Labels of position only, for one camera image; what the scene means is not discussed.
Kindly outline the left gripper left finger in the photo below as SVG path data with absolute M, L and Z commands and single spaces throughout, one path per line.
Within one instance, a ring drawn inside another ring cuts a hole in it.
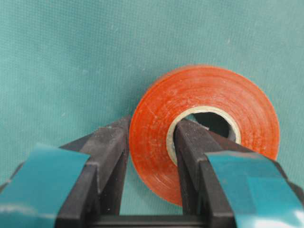
M 84 228 L 119 215 L 130 117 L 61 147 L 39 144 L 0 187 L 3 228 Z

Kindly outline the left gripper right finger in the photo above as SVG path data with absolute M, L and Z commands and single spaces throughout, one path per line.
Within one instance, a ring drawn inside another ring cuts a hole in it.
M 208 228 L 303 227 L 304 192 L 275 160 L 189 120 L 174 146 L 183 214 Z

